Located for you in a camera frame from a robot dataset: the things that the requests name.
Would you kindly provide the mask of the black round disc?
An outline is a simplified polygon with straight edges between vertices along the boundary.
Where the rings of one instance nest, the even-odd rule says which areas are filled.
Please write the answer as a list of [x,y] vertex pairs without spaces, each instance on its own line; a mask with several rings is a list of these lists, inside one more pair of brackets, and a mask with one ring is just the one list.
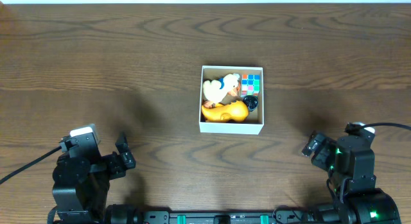
[[243,98],[242,102],[247,106],[248,111],[252,112],[257,109],[259,102],[258,97],[253,95],[247,95]]

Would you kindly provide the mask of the orange rubber dinosaur toy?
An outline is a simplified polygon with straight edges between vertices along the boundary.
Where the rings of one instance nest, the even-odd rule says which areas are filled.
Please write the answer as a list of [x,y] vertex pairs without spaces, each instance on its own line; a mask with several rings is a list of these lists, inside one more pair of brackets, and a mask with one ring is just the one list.
[[201,111],[205,121],[212,123],[226,123],[228,121],[240,123],[249,115],[248,107],[242,101],[234,101],[227,105],[218,103],[214,108],[206,108],[202,105]]

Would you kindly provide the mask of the colourful puzzle cube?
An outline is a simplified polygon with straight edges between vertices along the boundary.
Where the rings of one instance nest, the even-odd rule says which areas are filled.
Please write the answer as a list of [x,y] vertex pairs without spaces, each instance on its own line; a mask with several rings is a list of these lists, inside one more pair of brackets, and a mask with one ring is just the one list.
[[243,74],[241,76],[241,97],[258,96],[261,86],[261,77],[258,74]]

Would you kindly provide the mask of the yellow plush duck toy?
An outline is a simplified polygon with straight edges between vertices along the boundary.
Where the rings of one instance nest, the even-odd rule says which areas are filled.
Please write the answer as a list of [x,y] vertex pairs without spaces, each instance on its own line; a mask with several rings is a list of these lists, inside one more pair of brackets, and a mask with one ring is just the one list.
[[226,95],[236,97],[240,89],[240,78],[238,73],[231,73],[225,75],[218,80],[206,80],[202,84],[202,92],[205,98],[203,106],[205,108],[212,108],[222,102]]

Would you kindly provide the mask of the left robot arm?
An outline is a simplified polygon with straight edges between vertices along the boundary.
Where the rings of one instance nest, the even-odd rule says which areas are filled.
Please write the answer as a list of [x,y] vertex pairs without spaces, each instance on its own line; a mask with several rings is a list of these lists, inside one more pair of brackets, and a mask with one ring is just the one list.
[[48,223],[139,223],[141,215],[131,205],[106,205],[110,181],[136,167],[125,134],[116,143],[118,152],[102,156],[92,133],[60,141],[63,154],[53,171],[52,194],[56,206]]

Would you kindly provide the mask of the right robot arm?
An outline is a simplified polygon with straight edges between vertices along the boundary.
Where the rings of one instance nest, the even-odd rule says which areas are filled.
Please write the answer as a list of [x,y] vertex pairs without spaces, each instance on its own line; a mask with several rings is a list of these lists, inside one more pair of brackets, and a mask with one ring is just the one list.
[[376,187],[372,128],[348,131],[334,140],[313,132],[302,154],[328,174],[327,187],[333,202],[302,215],[315,223],[400,223],[394,200]]

